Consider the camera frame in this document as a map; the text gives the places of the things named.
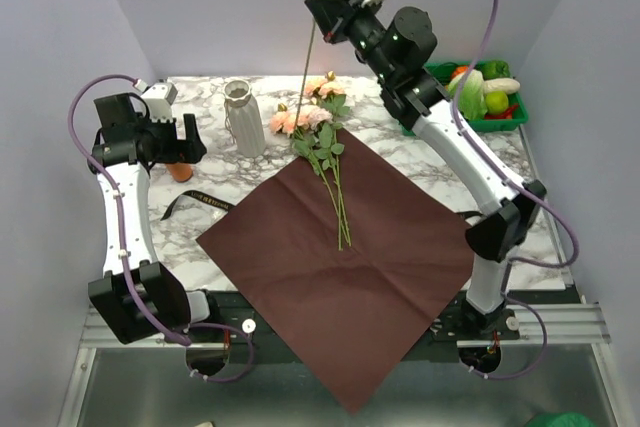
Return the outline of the pink artificial flower bunch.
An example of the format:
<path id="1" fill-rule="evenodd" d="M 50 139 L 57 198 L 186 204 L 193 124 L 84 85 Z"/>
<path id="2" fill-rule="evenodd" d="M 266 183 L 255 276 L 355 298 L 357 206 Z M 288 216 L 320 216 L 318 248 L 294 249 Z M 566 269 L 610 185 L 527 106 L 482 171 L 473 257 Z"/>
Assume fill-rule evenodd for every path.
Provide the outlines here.
<path id="1" fill-rule="evenodd" d="M 338 248 L 352 245 L 341 182 L 345 144 L 338 139 L 342 120 L 350 113 L 346 94 L 334 72 L 307 80 L 298 107 L 280 103 L 269 128 L 291 140 L 294 152 L 306 159 L 326 187 L 338 224 Z"/>

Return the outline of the red wrapping paper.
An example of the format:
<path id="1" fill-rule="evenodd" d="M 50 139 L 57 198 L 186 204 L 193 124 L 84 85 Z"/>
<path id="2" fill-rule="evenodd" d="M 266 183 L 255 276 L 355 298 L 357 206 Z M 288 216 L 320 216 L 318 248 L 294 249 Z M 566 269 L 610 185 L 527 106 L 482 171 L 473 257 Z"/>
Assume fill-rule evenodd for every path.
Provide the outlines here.
<path id="1" fill-rule="evenodd" d="M 360 410 L 470 278 L 466 222 L 347 131 L 351 242 L 304 159 L 262 182 L 198 244 L 349 412 Z"/>

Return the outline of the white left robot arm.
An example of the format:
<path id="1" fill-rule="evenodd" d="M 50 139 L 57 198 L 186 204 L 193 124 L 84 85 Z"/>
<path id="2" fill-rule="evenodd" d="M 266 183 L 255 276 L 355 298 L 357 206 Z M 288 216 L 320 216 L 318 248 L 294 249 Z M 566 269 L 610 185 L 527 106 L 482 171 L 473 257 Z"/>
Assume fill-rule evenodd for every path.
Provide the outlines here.
<path id="1" fill-rule="evenodd" d="M 98 98 L 94 104 L 101 127 L 92 147 L 90 170 L 99 182 L 107 225 L 103 275 L 88 285 L 91 304 L 116 338 L 129 344 L 187 326 L 201 342 L 214 340 L 222 327 L 202 290 L 188 291 L 159 261 L 148 209 L 150 170 L 155 164 L 196 164 L 207 149 L 196 119 L 183 117 L 186 136 L 176 122 L 150 116 L 151 99 L 141 97 L 145 110 L 135 110 L 134 93 Z"/>

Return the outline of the black ribbon with gold text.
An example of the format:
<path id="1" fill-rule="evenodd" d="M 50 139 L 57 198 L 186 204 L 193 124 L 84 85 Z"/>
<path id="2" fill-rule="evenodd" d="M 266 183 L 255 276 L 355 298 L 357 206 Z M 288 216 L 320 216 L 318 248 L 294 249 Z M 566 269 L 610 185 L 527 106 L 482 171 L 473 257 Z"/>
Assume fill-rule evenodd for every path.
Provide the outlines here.
<path id="1" fill-rule="evenodd" d="M 232 208 L 235 207 L 233 203 L 227 202 L 218 197 L 212 196 L 208 193 L 205 193 L 199 190 L 189 189 L 180 193 L 177 197 L 174 198 L 173 201 L 169 203 L 166 210 L 164 211 L 164 214 L 161 217 L 161 221 L 165 221 L 172 216 L 176 205 L 183 198 L 194 199 L 198 202 L 204 203 L 208 206 L 214 207 L 216 209 L 219 209 L 225 212 L 229 212 Z"/>

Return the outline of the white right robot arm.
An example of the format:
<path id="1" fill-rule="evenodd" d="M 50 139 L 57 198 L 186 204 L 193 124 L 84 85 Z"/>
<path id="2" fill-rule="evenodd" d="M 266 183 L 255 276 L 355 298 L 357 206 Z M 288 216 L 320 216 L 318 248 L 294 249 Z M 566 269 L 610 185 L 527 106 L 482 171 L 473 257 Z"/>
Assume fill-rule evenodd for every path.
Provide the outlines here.
<path id="1" fill-rule="evenodd" d="M 503 297 L 507 258 L 526 239 L 546 194 L 544 185 L 526 182 L 499 158 L 465 120 L 445 87 L 426 70 L 437 46 L 428 14 L 403 7 L 389 25 L 378 7 L 364 0 L 305 0 L 325 42 L 348 41 L 358 60 L 375 74 L 389 114 L 432 147 L 455 172 L 476 201 L 480 220 L 465 233 L 474 253 L 470 285 L 460 326 L 480 339 L 496 327 Z"/>

